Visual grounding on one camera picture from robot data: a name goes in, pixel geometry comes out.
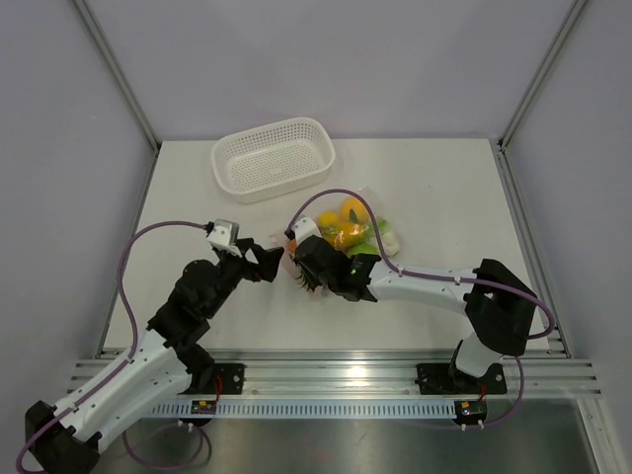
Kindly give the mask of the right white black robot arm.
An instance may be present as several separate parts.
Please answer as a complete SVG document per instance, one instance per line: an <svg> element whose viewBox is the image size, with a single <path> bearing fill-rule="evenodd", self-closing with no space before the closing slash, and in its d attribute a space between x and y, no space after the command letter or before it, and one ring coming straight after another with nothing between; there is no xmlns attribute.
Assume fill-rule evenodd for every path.
<svg viewBox="0 0 632 474"><path fill-rule="evenodd" d="M324 287L351 302L422 303L465 317L472 334L459 341L446 368L431 374L431 392L476 392L502 357L520 358L526 350L535 294L496 260L485 259L471 271L422 277L419 271L395 271L378 255L350 257L316 236L299 243L292 260L311 290Z"/></svg>

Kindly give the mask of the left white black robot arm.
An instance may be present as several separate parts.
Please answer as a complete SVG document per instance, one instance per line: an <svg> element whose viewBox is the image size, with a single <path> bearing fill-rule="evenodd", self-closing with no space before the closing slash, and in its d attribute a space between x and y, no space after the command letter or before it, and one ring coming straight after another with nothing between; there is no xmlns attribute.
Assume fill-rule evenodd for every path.
<svg viewBox="0 0 632 474"><path fill-rule="evenodd" d="M243 281L271 282L283 255L252 239L215 247L217 262L185 266L167 301L129 349L53 405L36 402L25 415L25 450L44 473L89 473L113 441L142 416L178 394L205 391L214 360L198 340Z"/></svg>

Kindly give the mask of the clear zip top bag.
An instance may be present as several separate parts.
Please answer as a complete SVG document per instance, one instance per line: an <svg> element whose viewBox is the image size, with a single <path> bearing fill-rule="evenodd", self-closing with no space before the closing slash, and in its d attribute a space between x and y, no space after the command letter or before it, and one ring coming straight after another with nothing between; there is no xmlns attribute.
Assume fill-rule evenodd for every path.
<svg viewBox="0 0 632 474"><path fill-rule="evenodd" d="M384 205L375 190L373 190L371 187L363 187L356 190L356 192L368 202L370 208L375 215L375 218L377 216L382 216L385 218L383 213ZM335 210L338 214L340 214L340 206L342 202L346 198L351 197L352 196L347 194L327 195L325 196L324 204L316 205L316 214L305 214L304 212L302 212L300 216L310 217L317 223L318 216L324 211ZM391 225L391 231L393 231L399 239L401 250L401 239L399 238L395 227L388 219L386 220ZM376 234L379 234L379 232L377 229L377 225L374 226L371 219L367 220L364 224L359 224L346 221L342 218L342 221L337 228L325 229L319 227L319 229L321 231L322 237L330 245L332 245L336 250L342 251L348 257L352 258L357 254L380 254L376 237ZM294 256L294 252L297 246L295 241L289 240L283 230L272 234L270 239L273 244L275 244L276 246L281 246L285 250L284 256L281 259L281 266L283 267L283 269L294 279L294 281L302 289L306 289L301 286L301 282L299 281L299 269L291 260L291 258ZM326 294L327 290L325 290L323 287L319 287L315 292L308 291L308 293L310 294L312 300L316 300Z"/></svg>

